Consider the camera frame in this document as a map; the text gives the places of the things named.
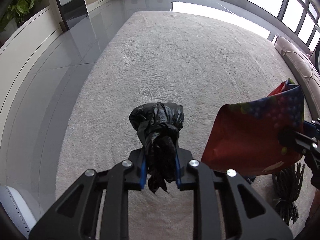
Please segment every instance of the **metal screw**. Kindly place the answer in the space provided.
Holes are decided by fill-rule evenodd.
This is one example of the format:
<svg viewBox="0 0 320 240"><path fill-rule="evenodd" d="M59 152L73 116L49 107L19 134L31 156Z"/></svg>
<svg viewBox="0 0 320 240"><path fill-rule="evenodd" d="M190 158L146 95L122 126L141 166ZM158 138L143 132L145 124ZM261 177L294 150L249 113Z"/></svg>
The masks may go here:
<svg viewBox="0 0 320 240"><path fill-rule="evenodd" d="M198 167L199 164L200 164L200 162L197 161L197 160L191 160L191 161L189 161L189 165L192 166L192 167Z"/></svg>
<svg viewBox="0 0 320 240"><path fill-rule="evenodd" d="M227 170L227 175L229 177L234 177L237 175L237 172L235 170L230 169L230 170Z"/></svg>
<svg viewBox="0 0 320 240"><path fill-rule="evenodd" d="M130 167L132 165L132 161L130 160L125 160L122 162L122 166L124 167Z"/></svg>
<svg viewBox="0 0 320 240"><path fill-rule="evenodd" d="M89 170L86 170L84 174L85 174L87 177L91 177L91 176L94 175L94 173L95 173L94 170L89 169Z"/></svg>

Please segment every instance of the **glossy tile floor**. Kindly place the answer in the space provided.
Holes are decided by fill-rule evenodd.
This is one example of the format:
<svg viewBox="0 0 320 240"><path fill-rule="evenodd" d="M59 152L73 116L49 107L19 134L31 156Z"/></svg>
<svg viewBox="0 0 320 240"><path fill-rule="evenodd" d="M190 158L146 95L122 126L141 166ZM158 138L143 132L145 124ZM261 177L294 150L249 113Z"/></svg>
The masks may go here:
<svg viewBox="0 0 320 240"><path fill-rule="evenodd" d="M274 26L219 0L112 0L61 35L41 55L11 106L1 142L6 184L38 220L55 201L60 149L77 96L107 44L136 11L175 11L220 19L270 40Z"/></svg>

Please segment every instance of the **rope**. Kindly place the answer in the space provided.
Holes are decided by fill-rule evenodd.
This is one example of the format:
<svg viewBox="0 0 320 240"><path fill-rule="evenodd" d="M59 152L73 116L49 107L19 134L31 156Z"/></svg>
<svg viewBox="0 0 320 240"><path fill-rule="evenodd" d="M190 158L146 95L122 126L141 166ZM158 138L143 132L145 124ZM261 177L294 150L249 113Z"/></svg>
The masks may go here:
<svg viewBox="0 0 320 240"><path fill-rule="evenodd" d="M297 170L296 164L294 164L272 174L273 187L280 198L275 210L287 225L290 220L294 224L299 218L298 208L294 201L298 199L301 191L304 166L303 164L300 171L301 163L297 163Z"/></svg>

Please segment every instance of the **dark door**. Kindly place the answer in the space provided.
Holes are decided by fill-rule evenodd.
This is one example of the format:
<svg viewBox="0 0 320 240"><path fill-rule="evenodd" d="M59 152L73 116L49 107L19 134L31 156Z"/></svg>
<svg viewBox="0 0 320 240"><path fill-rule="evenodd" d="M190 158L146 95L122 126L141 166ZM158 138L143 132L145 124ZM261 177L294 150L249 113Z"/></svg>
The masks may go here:
<svg viewBox="0 0 320 240"><path fill-rule="evenodd" d="M57 3L67 30L88 15L84 0L57 0Z"/></svg>

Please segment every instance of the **black garbage bag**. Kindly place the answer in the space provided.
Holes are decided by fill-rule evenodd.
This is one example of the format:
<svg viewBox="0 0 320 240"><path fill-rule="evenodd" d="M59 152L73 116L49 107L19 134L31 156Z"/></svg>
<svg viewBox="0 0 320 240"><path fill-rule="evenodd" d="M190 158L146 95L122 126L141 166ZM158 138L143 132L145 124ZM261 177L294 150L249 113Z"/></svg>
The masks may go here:
<svg viewBox="0 0 320 240"><path fill-rule="evenodd" d="M175 181L176 142L183 127L183 106L174 103L145 104L129 116L145 149L149 189L167 191L167 182Z"/></svg>

